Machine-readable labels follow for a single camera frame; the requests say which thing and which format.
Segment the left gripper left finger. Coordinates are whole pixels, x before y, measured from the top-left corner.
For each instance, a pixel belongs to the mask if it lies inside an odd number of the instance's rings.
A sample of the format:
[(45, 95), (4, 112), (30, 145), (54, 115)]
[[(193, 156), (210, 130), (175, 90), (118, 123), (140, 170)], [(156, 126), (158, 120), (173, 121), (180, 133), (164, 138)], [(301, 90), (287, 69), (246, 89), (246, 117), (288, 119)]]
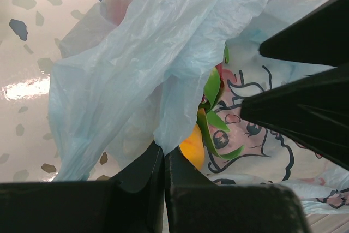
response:
[(1, 232), (161, 232), (164, 154), (151, 144), (104, 181), (1, 184)]

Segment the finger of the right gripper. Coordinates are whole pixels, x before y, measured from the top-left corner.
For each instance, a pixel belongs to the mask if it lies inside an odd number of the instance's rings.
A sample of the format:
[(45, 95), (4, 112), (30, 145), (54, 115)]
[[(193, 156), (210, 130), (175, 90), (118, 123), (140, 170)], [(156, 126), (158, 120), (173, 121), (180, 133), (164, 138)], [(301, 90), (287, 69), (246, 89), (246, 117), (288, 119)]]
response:
[(263, 57), (339, 67), (348, 64), (348, 0), (329, 0), (264, 41)]
[(246, 98), (242, 119), (348, 169), (348, 65)]

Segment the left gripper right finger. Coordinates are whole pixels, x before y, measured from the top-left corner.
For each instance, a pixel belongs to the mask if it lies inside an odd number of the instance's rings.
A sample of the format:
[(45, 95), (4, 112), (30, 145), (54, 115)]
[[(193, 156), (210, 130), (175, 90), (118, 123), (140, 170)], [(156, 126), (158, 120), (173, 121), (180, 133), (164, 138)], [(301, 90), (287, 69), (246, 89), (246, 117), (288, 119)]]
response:
[(218, 186), (179, 150), (165, 157), (170, 232), (310, 232), (299, 199), (283, 186)]

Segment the yellow mango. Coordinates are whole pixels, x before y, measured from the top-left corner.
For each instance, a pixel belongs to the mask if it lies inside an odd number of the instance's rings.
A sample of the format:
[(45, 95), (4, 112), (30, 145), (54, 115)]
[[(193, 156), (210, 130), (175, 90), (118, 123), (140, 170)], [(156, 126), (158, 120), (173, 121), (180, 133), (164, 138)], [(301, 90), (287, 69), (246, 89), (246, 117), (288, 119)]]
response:
[(198, 170), (203, 167), (205, 151), (199, 126), (194, 126), (191, 134), (179, 144), (183, 156)]

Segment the red dragon fruit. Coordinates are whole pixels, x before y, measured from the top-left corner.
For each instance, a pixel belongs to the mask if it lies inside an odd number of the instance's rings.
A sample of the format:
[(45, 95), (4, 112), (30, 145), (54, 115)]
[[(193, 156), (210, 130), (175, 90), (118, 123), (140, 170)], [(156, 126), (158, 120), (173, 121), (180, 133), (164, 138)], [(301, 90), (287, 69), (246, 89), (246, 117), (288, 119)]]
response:
[(208, 81), (204, 86), (202, 101), (198, 106), (197, 112), (197, 125), (200, 128), (202, 139), (207, 149), (213, 155), (226, 160), (237, 158), (243, 151), (244, 147), (241, 146), (227, 154), (218, 153), (213, 138), (210, 135), (209, 127), (212, 126), (225, 132), (230, 131), (227, 124), (225, 124), (225, 122), (214, 112), (214, 107), (219, 102), (225, 90), (225, 84), (222, 79), (223, 64), (228, 64), (229, 61), (229, 50), (228, 47), (225, 46), (222, 62), (212, 69)]

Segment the blue plastic bag with fruit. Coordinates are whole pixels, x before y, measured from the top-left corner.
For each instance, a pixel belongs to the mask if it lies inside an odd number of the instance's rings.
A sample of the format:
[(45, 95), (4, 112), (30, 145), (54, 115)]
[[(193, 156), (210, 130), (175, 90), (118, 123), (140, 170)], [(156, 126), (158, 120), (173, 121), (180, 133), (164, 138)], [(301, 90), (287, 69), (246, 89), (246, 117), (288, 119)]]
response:
[[(240, 118), (252, 95), (327, 70), (282, 62), (258, 46), (326, 0), (102, 0), (61, 40), (49, 123), (62, 161), (56, 181), (87, 180), (103, 152), (125, 168), (151, 142), (169, 153), (190, 134), (209, 72), (225, 91), (211, 127), (220, 155), (202, 173), (219, 185), (281, 184), (305, 213), (347, 214), (348, 171), (273, 130)], [(235, 159), (222, 154), (241, 149)]]

